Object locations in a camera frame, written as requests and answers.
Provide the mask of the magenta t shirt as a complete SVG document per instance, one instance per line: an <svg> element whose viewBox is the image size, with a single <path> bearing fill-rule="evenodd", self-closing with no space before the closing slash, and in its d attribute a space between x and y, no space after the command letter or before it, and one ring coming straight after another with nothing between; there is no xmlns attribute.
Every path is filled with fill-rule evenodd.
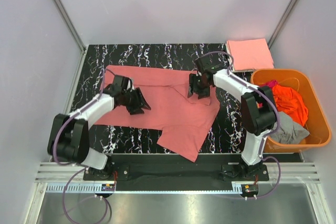
<svg viewBox="0 0 336 224"><path fill-rule="evenodd" d="M270 89L272 89L273 87L275 87L278 84L277 80L270 80L264 84L261 85L261 87L269 87Z"/></svg>

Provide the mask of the salmon red t shirt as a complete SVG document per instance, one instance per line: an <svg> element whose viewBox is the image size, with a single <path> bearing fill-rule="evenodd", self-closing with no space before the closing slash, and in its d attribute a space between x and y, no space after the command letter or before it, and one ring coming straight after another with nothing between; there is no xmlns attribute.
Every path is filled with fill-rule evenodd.
<svg viewBox="0 0 336 224"><path fill-rule="evenodd" d="M210 96L188 97L190 71L135 66L107 67L105 84L111 84L113 74L132 79L151 107L143 114L130 115L124 106L101 117L96 124L160 130L158 144L195 162L208 132L219 112L216 89Z"/></svg>

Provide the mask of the grey t shirt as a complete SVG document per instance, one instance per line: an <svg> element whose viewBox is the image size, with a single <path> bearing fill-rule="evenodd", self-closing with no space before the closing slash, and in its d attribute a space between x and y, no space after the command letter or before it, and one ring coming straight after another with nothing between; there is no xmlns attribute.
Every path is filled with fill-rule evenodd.
<svg viewBox="0 0 336 224"><path fill-rule="evenodd" d="M284 112L279 112L280 128L270 135L270 138L280 144L299 144L304 138L310 135L302 125Z"/></svg>

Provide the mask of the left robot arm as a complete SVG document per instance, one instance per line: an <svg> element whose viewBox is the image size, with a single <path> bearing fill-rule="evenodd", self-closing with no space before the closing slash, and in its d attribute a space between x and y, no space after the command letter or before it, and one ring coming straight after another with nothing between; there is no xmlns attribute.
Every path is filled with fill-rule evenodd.
<svg viewBox="0 0 336 224"><path fill-rule="evenodd" d="M78 164L104 174L113 173L111 157L90 147L89 130L105 114L124 106L130 115L143 114L151 110L140 88L130 78L116 75L113 82L81 108L69 114L54 117L47 152L54 161L63 165Z"/></svg>

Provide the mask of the orange t shirt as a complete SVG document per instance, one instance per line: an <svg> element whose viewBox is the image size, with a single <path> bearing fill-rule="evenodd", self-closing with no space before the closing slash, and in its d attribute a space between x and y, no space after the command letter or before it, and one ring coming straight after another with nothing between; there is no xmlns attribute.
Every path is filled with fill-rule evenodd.
<svg viewBox="0 0 336 224"><path fill-rule="evenodd" d="M291 87L276 84L272 87L272 93L277 110L290 116L294 122L305 126L309 110L299 92Z"/></svg>

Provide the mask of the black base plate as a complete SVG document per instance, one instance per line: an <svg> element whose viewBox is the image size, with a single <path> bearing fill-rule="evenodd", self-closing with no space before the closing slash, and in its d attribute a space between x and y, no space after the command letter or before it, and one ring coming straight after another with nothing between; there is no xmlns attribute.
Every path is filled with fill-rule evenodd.
<svg viewBox="0 0 336 224"><path fill-rule="evenodd" d="M118 181L145 176L213 177L229 182L269 180L265 164L247 166L240 154L199 154L195 162L177 154L113 154L111 158Z"/></svg>

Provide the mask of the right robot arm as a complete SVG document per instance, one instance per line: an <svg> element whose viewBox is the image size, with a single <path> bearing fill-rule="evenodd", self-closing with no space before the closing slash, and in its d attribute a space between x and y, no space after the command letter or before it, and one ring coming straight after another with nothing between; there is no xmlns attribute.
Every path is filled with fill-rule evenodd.
<svg viewBox="0 0 336 224"><path fill-rule="evenodd" d="M230 93L240 102L243 127L246 130L240 161L222 172L228 179L254 180L261 170L267 137L278 130L280 116L270 87L259 87L232 73L223 64L214 64L209 53L194 61L196 74L189 75L188 97L197 94L207 98L212 87Z"/></svg>

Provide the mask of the orange plastic basket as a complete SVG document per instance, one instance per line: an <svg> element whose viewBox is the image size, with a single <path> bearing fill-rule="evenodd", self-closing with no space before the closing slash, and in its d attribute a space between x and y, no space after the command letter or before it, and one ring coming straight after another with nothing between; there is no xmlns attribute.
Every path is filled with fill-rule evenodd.
<svg viewBox="0 0 336 224"><path fill-rule="evenodd" d="M300 144L281 144L271 137L267 138L265 153L298 153L326 146L331 140L331 130L319 103L309 78L298 70L293 69L260 69L251 75L251 83L262 85L268 81L276 80L284 87L291 87L303 98L308 108L308 120L305 129L310 133Z"/></svg>

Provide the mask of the folded light pink t shirt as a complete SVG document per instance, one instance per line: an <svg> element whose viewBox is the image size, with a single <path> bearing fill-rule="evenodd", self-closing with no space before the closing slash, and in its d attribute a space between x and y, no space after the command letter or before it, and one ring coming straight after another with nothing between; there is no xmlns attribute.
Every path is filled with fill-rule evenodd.
<svg viewBox="0 0 336 224"><path fill-rule="evenodd" d="M228 40L227 52L233 57L232 68L273 69L274 61L265 38L251 40Z"/></svg>

